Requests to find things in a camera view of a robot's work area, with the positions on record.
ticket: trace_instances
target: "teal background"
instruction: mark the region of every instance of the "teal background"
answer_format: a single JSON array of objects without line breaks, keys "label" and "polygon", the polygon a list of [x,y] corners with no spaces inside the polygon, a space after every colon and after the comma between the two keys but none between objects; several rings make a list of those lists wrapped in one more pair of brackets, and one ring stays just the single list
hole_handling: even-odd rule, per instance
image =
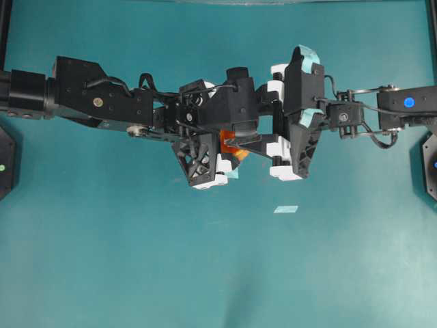
[{"label": "teal background", "polygon": [[[14,0],[6,69],[50,74],[65,55],[131,87],[151,72],[173,91],[248,66],[261,85],[297,44],[318,52],[339,89],[434,84],[424,1]],[[307,180],[275,180],[251,155],[239,180],[196,191],[169,144],[59,118],[0,120],[23,151],[19,184],[0,202],[2,328],[437,326],[424,128],[389,151],[325,132]],[[286,205],[299,209],[273,214]]]}]

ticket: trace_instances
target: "black bracket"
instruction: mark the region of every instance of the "black bracket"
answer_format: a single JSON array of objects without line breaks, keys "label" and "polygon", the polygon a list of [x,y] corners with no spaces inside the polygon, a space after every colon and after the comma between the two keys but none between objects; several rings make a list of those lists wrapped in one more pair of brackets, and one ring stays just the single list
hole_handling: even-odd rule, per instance
[{"label": "black bracket", "polygon": [[15,141],[0,128],[0,200],[14,186]]}]

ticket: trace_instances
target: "bolt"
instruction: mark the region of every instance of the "bolt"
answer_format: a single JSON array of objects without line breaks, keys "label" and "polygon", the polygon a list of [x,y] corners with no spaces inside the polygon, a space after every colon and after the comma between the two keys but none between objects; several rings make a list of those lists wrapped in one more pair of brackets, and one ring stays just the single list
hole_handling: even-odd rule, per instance
[{"label": "bolt", "polygon": [[101,106],[103,106],[103,99],[101,99],[101,98],[95,98],[95,99],[93,100],[93,104],[94,104],[94,106],[96,106],[96,107],[101,107]]},{"label": "bolt", "polygon": [[349,120],[349,115],[347,113],[341,113],[339,115],[340,122],[347,122]]}]

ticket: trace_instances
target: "cable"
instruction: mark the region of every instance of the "cable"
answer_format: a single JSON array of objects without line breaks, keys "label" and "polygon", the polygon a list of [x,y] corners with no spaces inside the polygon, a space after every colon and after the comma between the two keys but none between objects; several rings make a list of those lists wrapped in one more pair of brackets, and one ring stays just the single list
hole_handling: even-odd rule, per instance
[{"label": "cable", "polygon": [[132,94],[130,93],[129,88],[126,85],[126,83],[124,81],[116,78],[116,77],[103,77],[101,79],[97,79],[95,81],[85,83],[85,89],[89,89],[91,87],[96,87],[97,85],[100,85],[103,83],[113,83],[113,84],[121,85],[123,87],[123,90],[126,93],[126,95],[128,97],[132,98]]},{"label": "cable", "polygon": [[221,87],[232,87],[234,90],[238,89],[238,87],[236,85],[233,85],[233,84],[219,84],[219,85],[215,85],[214,87],[209,87],[207,89],[182,92],[181,95],[186,95],[186,94],[202,94],[204,92],[211,92],[211,91],[214,91],[215,89],[220,89]]},{"label": "cable", "polygon": [[411,113],[406,113],[405,111],[389,111],[386,109],[372,107],[372,106],[369,106],[365,103],[363,103],[363,107],[370,109],[372,111],[378,111],[380,113],[389,114],[389,115],[396,115],[396,116],[400,116],[400,117],[417,116],[417,115],[422,115],[422,116],[436,116],[437,115],[436,112],[432,112],[432,111],[415,111],[415,112],[411,112]]},{"label": "cable", "polygon": [[326,78],[330,80],[330,84],[333,87],[333,95],[334,95],[335,99],[338,100],[339,95],[338,95],[337,90],[335,89],[335,80],[334,80],[334,78],[331,75],[325,75],[325,79]]},{"label": "cable", "polygon": [[380,141],[376,136],[375,133],[372,131],[372,129],[367,125],[366,122],[363,121],[362,123],[364,129],[368,132],[371,133],[370,138],[371,140],[381,149],[389,149],[391,147],[393,147],[396,144],[397,141],[397,132],[392,132],[391,133],[391,143],[384,143],[382,141]]},{"label": "cable", "polygon": [[[322,98],[322,97],[314,97],[314,101],[323,101],[325,103],[329,102],[329,99],[327,98]],[[365,103],[361,103],[362,106],[364,108],[370,109],[372,111],[377,111],[379,113],[384,113],[384,114],[389,114],[389,115],[396,115],[399,117],[408,117],[408,116],[437,116],[437,112],[433,112],[433,111],[415,111],[415,112],[405,112],[405,111],[390,111],[387,109],[382,109],[382,108],[377,108],[377,107],[372,107],[368,104]]]}]

